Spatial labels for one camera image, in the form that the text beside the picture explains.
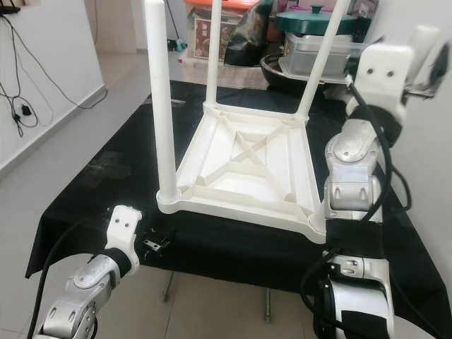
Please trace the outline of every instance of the tiled floor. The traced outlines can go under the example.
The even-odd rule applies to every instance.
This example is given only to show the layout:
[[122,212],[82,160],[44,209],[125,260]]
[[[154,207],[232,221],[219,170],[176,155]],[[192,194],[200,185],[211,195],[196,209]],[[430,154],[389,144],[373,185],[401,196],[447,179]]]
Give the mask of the tiled floor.
[[[181,80],[176,54],[170,62],[171,77]],[[23,276],[42,212],[150,92],[145,55],[131,61],[133,66],[122,65],[128,71],[121,76],[109,75],[117,67],[112,59],[107,63],[102,66],[107,99],[78,115],[0,183],[0,339],[22,339],[28,328],[39,275]],[[52,266],[43,314],[87,258],[74,256]],[[100,312],[98,338],[315,338],[312,315],[296,294],[273,291],[273,322],[267,324],[263,288],[178,273],[169,301],[162,303],[169,274],[143,267],[124,279]],[[397,339],[430,338],[400,319],[397,329]]]
[[112,88],[127,73],[137,66],[140,54],[98,52],[99,66],[105,87]]

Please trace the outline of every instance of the white wall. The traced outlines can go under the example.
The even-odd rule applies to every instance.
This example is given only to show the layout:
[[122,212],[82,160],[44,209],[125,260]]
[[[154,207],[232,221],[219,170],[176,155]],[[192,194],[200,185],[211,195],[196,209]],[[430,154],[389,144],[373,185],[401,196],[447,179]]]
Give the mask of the white wall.
[[90,27],[95,35],[97,2],[97,44],[103,52],[135,53],[136,38],[131,3],[135,0],[85,0]]
[[[48,74],[73,101],[82,103],[104,85],[83,0],[46,0],[39,6],[22,7],[20,13],[9,19]],[[1,97],[0,169],[75,108],[45,78],[19,42],[17,45],[23,68],[39,86],[49,105],[19,67],[23,97],[31,102],[42,125],[51,125],[24,128],[24,136],[20,138],[9,105]],[[17,91],[11,31],[3,21],[0,23],[0,81],[8,94]],[[30,118],[24,122],[32,123]]]
[[[168,0],[169,5],[171,6],[171,11],[174,16],[174,21],[176,22],[176,26],[179,32],[179,36],[183,41],[187,41],[186,34],[186,6],[183,0]],[[133,20],[135,25],[135,34],[136,34],[136,48],[138,49],[147,49],[148,42],[146,39],[145,32],[145,21],[143,16],[144,11],[144,0],[132,0],[132,13]],[[168,7],[166,6],[166,21],[167,21],[167,38],[176,40],[176,30],[171,21],[170,12]]]
[[[13,0],[14,6],[23,6],[23,0]],[[11,5],[11,0],[4,0],[3,1],[5,6]]]
[[[443,43],[452,38],[451,11],[450,0],[382,1],[371,40],[385,35],[389,42],[404,44],[415,26],[423,24],[441,28]],[[432,52],[433,59],[438,48]],[[432,60],[427,61],[420,80],[426,78],[431,64]],[[448,214],[452,206],[451,93],[452,72],[449,72],[434,100],[410,99],[393,159],[412,189],[410,218],[439,269],[452,301],[452,219]]]

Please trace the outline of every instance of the black tablecloth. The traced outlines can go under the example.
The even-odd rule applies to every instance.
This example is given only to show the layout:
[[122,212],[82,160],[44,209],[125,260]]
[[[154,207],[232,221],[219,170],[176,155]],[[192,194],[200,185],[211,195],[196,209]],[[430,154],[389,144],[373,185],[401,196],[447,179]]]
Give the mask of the black tablecloth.
[[[177,165],[202,117],[206,87],[172,82],[174,145]],[[218,101],[278,112],[294,112],[299,98],[262,90],[220,88]],[[319,194],[328,175],[323,150],[345,120],[342,102],[316,97],[307,124]],[[44,212],[32,249],[27,277],[41,270],[50,248],[75,222],[55,260],[79,253],[97,253],[106,243],[108,207],[134,206],[145,212],[136,247],[141,263],[212,278],[298,292],[306,269],[317,260],[322,245],[301,234],[246,222],[179,211],[162,214],[155,202],[158,190],[152,106],[141,105],[78,176]],[[394,194],[385,210],[399,206]],[[446,288],[406,215],[384,226],[384,248],[394,278],[412,303],[445,335],[452,338]],[[162,255],[147,253],[144,237],[171,239]],[[393,291],[397,315],[421,326],[419,319]]]

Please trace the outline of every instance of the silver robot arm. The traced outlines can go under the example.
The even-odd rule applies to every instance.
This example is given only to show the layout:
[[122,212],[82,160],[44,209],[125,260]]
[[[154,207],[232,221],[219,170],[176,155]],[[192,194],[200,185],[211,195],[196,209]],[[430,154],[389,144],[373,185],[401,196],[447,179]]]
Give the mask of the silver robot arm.
[[[427,58],[426,50],[433,47],[437,36],[438,30],[420,27],[411,47],[376,44],[362,53],[354,87],[383,122],[382,129],[391,145],[405,119],[407,96],[434,97],[447,71],[448,45],[445,45],[429,83],[412,84]],[[415,43],[418,40],[428,42],[428,46],[421,44],[419,50]],[[330,172],[323,201],[326,245],[342,251],[326,263],[327,274],[321,280],[323,288],[316,296],[316,304],[331,319],[366,333],[365,338],[394,338],[389,264],[382,249],[381,207],[369,222],[360,222],[381,193],[381,185],[373,175],[381,145],[362,109],[355,98],[349,102],[349,119],[325,149]],[[346,338],[343,330],[316,321],[315,316],[314,327],[320,338]]]
[[50,307],[34,339],[86,339],[96,315],[108,302],[112,290],[140,264],[134,249],[135,231],[141,212],[116,206],[107,229],[107,245],[70,277],[63,294]]

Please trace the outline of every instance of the baseboard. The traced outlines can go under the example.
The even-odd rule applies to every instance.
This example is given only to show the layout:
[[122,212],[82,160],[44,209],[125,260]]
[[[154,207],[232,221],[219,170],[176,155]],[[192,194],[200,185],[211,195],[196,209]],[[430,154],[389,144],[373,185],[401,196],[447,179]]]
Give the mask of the baseboard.
[[[103,95],[105,95],[106,88],[104,85],[100,86],[92,95],[79,104],[79,106],[89,107],[97,102]],[[63,126],[67,125],[73,118],[75,118],[83,109],[74,107],[68,114],[64,115],[60,120],[55,122],[55,125],[49,127],[41,135],[31,141],[25,149],[11,159],[7,160],[0,168],[0,181],[10,174],[17,166],[28,159],[39,147],[44,145],[52,136],[54,136]]]

